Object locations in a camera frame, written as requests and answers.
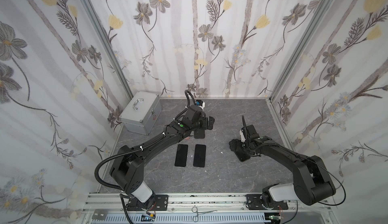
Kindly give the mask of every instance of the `metal forceps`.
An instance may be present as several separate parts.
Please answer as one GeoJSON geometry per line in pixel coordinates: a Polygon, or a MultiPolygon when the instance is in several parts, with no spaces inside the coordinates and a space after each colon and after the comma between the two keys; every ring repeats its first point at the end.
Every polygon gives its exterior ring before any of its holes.
{"type": "Polygon", "coordinates": [[[197,215],[193,217],[193,222],[197,222],[197,221],[199,220],[199,216],[200,216],[200,215],[207,214],[207,213],[211,213],[211,212],[217,212],[216,210],[213,210],[213,211],[205,211],[205,212],[198,212],[198,208],[197,208],[197,207],[191,208],[191,211],[194,212],[194,213],[197,213],[197,215]]]}

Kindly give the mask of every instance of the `smartphone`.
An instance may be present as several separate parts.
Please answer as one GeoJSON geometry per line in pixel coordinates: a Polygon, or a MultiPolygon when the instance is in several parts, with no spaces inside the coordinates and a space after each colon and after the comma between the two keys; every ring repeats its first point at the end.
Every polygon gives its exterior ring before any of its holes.
{"type": "Polygon", "coordinates": [[[178,144],[177,156],[175,157],[176,167],[186,167],[187,161],[187,149],[189,148],[186,144],[178,144]]]}
{"type": "Polygon", "coordinates": [[[194,167],[205,167],[206,145],[195,145],[194,167]]]}

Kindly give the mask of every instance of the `silver case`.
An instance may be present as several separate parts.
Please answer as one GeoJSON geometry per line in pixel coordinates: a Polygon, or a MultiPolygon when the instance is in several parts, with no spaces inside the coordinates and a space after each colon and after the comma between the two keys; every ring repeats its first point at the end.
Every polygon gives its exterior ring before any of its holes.
{"type": "Polygon", "coordinates": [[[149,135],[161,111],[162,106],[158,94],[140,91],[134,95],[120,118],[128,131],[149,135]],[[138,108],[135,110],[133,104],[138,99],[143,99],[143,101],[135,105],[138,108]]]}

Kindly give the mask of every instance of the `table surface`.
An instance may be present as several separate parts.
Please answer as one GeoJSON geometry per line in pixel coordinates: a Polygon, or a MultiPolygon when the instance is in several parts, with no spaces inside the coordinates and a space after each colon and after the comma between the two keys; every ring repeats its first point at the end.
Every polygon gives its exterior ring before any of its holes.
{"type": "MultiPolygon", "coordinates": [[[[229,149],[229,141],[239,139],[242,127],[241,115],[247,125],[253,124],[261,136],[268,136],[283,144],[265,100],[219,99],[206,102],[205,113],[215,118],[213,130],[206,130],[205,139],[190,137],[180,142],[189,146],[186,167],[175,167],[175,144],[153,158],[144,169],[144,181],[156,193],[163,192],[261,192],[271,184],[292,182],[292,173],[267,157],[251,157],[240,162],[229,149]],[[206,145],[205,167],[193,166],[196,144],[206,145]]],[[[113,153],[123,145],[135,146],[163,131],[163,126],[181,112],[186,99],[162,99],[162,112],[149,136],[129,132],[125,126],[113,153]]],[[[104,180],[114,183],[109,171],[104,180]]],[[[100,193],[120,192],[102,186],[100,193]]]]}

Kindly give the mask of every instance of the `floral wallpaper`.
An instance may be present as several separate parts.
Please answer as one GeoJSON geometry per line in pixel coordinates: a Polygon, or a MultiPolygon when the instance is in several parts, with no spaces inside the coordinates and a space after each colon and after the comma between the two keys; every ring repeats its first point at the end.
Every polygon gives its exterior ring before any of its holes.
{"type": "Polygon", "coordinates": [[[321,0],[91,0],[131,90],[269,97],[321,0]]]}
{"type": "Polygon", "coordinates": [[[0,0],[0,18],[1,220],[75,223],[129,101],[79,0],[0,0]]]}
{"type": "MultiPolygon", "coordinates": [[[[342,224],[385,222],[387,47],[388,0],[335,0],[272,99],[295,149],[344,184],[342,224]]],[[[338,189],[329,201],[342,199],[338,189]]]]}

